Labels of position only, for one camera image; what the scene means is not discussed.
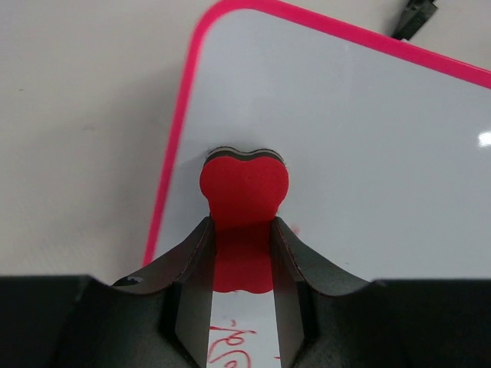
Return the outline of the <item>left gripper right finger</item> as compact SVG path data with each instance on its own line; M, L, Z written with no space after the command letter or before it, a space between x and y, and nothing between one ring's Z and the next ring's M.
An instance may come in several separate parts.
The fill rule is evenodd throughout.
M271 263L283 367L488 367L486 279L365 281L276 218Z

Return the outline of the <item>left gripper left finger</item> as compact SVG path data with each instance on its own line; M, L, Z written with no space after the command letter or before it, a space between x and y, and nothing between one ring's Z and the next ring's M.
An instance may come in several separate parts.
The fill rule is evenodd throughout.
M87 275L1 279L3 367L204 367L213 221L107 285Z

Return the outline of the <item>red bone-shaped eraser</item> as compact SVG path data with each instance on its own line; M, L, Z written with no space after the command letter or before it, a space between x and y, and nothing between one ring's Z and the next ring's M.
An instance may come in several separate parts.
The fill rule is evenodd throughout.
M217 147L203 164L199 187L215 229L213 290L270 292L271 224L289 187L283 158L270 149Z

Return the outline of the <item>pink framed whiteboard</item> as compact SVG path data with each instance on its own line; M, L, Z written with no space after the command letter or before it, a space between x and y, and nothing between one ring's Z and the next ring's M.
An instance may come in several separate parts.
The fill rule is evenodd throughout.
M275 219L347 272L490 282L488 71L280 1L216 3L189 44L145 266L211 219L199 178L221 146L277 152ZM213 222L213 283L215 261ZM273 289L212 291L204 367L283 367Z

